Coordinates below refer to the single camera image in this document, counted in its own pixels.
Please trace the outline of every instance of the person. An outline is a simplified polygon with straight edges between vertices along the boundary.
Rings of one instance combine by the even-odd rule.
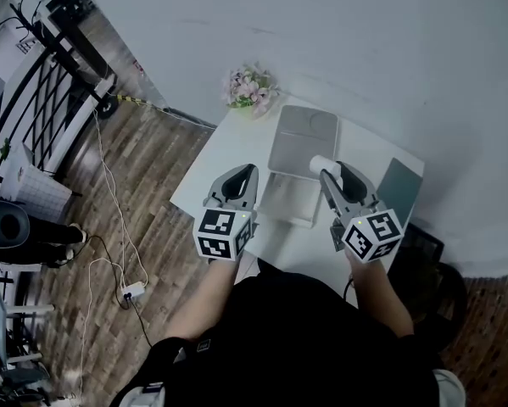
[[[40,220],[29,215],[30,234],[25,243],[12,248],[0,248],[0,262],[10,264],[46,264],[57,267],[75,257],[69,244],[85,243],[87,233],[80,225],[59,225],[51,221]],[[2,228],[14,229],[11,225],[2,224]]]
[[[260,259],[260,273],[234,286],[238,263],[215,260],[111,407],[154,391],[147,405],[465,405],[382,263],[346,254],[358,309]]]

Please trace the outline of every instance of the table leg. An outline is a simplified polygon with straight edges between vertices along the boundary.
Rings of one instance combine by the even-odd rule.
[[[7,363],[13,364],[13,363],[18,363],[18,362],[26,362],[28,360],[38,360],[41,357],[42,357],[41,353],[26,354],[25,356],[9,357],[7,359]]]
[[[7,306],[7,315],[12,314],[46,314],[54,310],[53,304],[42,306]]]
[[[0,268],[2,271],[10,271],[12,273],[20,273],[22,271],[30,271],[33,273],[37,273],[41,271],[41,264],[6,264],[0,263]]]

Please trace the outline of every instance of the black railing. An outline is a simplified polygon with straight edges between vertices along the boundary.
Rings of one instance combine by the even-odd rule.
[[[85,81],[78,73],[78,64],[60,45],[60,41],[64,38],[63,33],[53,37],[51,32],[44,28],[40,21],[35,23],[35,25],[32,25],[17,8],[12,5],[11,8],[22,25],[24,25],[24,27],[43,45],[43,51],[36,59],[36,62],[28,69],[24,78],[20,81],[18,87],[8,101],[5,109],[1,113],[0,135],[3,132],[5,123],[9,119],[16,119],[18,114],[13,113],[14,107],[18,103],[19,99],[28,92],[28,89],[26,88],[30,85],[33,77],[38,73],[39,76],[37,79],[36,89],[31,94],[31,97],[20,114],[20,117],[16,120],[13,130],[7,134],[6,137],[9,142],[14,142],[13,137],[20,128],[20,124],[25,121],[25,117],[28,115],[27,112],[33,104],[34,116],[31,119],[31,123],[26,133],[22,136],[22,142],[25,142],[31,135],[33,164],[36,163],[37,168],[43,169],[45,160],[49,159],[52,155],[53,144],[56,142],[56,139],[62,129],[67,126],[74,117],[75,111],[78,109],[77,106],[79,102],[87,98],[88,95],[91,95],[99,102],[100,106],[106,107],[108,100],[104,101],[101,97],[99,97],[99,95],[95,92],[94,86]],[[50,68],[45,71],[46,65],[50,65]],[[56,70],[55,84],[50,86],[53,80],[52,74]],[[67,78],[67,75],[70,75],[71,84],[66,92],[60,96],[59,87]],[[63,118],[55,125],[54,117],[61,109],[63,109],[63,104],[65,104]],[[0,168],[4,160],[5,157],[0,155]]]

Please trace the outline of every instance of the shoe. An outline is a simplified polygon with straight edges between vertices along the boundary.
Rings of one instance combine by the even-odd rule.
[[[87,240],[87,232],[83,231],[81,226],[78,223],[71,223],[69,225],[69,227],[75,227],[76,229],[78,229],[81,232],[81,234],[82,234],[82,241],[81,241],[81,243],[85,243],[86,242],[86,240]]]
[[[68,248],[65,250],[65,259],[60,260],[59,262],[61,264],[65,264],[69,261],[71,261],[75,257],[75,251],[72,248]]]

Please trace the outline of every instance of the hand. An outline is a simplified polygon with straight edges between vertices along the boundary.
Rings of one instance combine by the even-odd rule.
[[[348,247],[344,249],[346,258],[348,258],[349,265],[352,269],[352,276],[359,277],[362,273],[368,271],[370,268],[380,265],[380,259],[375,259],[369,262],[361,262],[359,258]]]

